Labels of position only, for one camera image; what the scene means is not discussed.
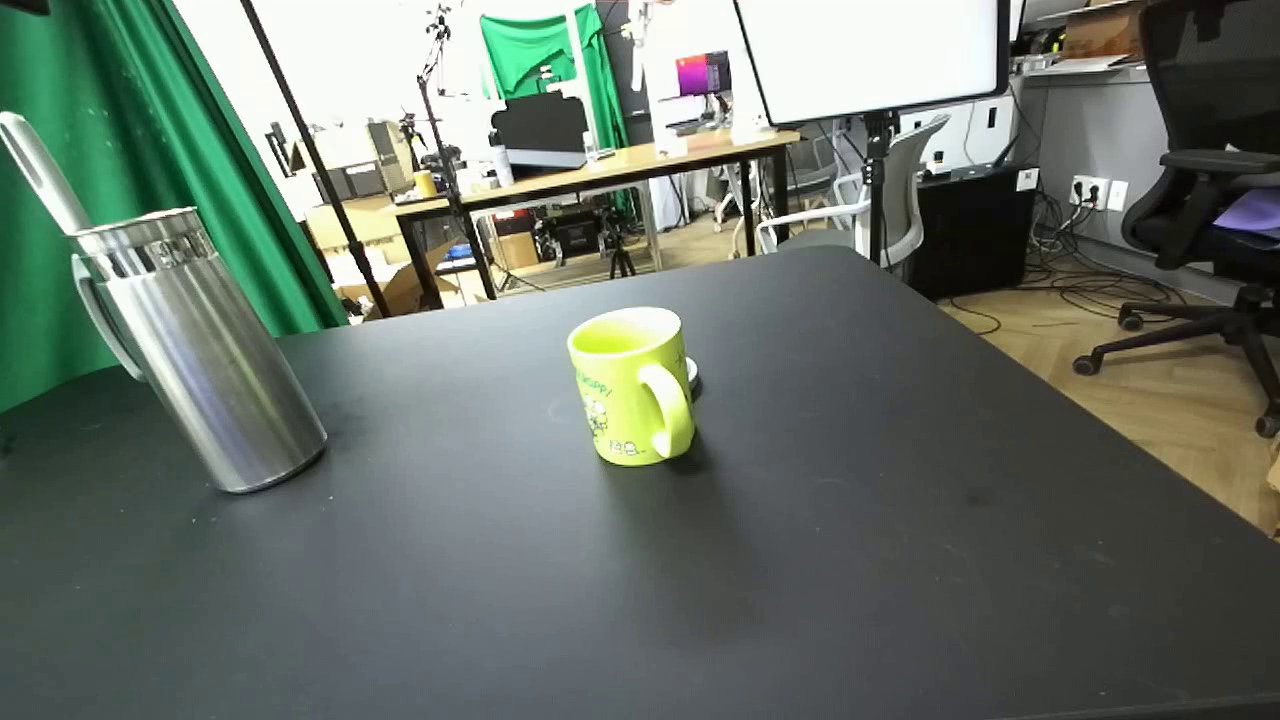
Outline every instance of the green fabric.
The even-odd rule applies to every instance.
[[[343,319],[171,0],[0,7],[0,67],[0,106],[33,119],[96,224],[196,203],[267,331]],[[0,409],[13,409],[110,356],[69,278],[69,240],[9,153],[0,209]]]
[[[586,62],[586,91],[590,91],[586,105],[595,117],[595,142],[625,148],[626,119],[625,119],[625,105],[610,84],[610,61],[607,61],[603,22],[598,22],[595,5],[574,7],[574,36],[579,36],[582,62]]]
[[[486,52],[498,98],[538,97],[547,79],[559,84],[574,75],[565,16],[553,16],[553,21],[479,16],[479,36],[484,36],[484,52]]]

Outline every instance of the yellow mug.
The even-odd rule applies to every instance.
[[[432,176],[432,170],[412,170],[412,189],[415,189],[418,197],[435,197],[435,176]]]
[[[595,455],[644,466],[689,451],[695,425],[677,312],[590,315],[569,331],[569,360]]]

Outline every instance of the computer monitor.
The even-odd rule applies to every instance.
[[[677,61],[680,97],[719,97],[732,91],[727,52],[698,52]]]
[[[1008,0],[732,7],[773,125],[992,97],[1008,84]]]

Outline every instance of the stainless steel pitcher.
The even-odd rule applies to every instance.
[[[279,484],[323,455],[326,430],[191,209],[83,226],[39,137],[0,111],[0,139],[77,240],[77,292],[115,360],[148,380],[225,490]]]

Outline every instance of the power outlet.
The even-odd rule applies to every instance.
[[[1126,209],[1126,179],[1110,179],[1109,189],[1109,213],[1122,213]]]
[[[1104,176],[1074,176],[1073,179],[1073,209],[1109,209],[1109,179]]]

